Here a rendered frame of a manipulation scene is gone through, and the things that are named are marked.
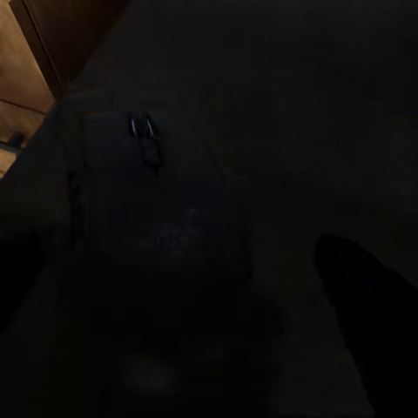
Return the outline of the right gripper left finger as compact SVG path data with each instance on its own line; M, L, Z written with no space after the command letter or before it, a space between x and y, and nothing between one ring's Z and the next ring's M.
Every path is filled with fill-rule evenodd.
M44 265L38 233L0 241L0 336Z

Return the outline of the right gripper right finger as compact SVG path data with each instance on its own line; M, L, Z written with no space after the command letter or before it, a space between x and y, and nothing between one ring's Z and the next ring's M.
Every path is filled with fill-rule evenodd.
M331 233L314 264L376 418L418 418L418 286Z

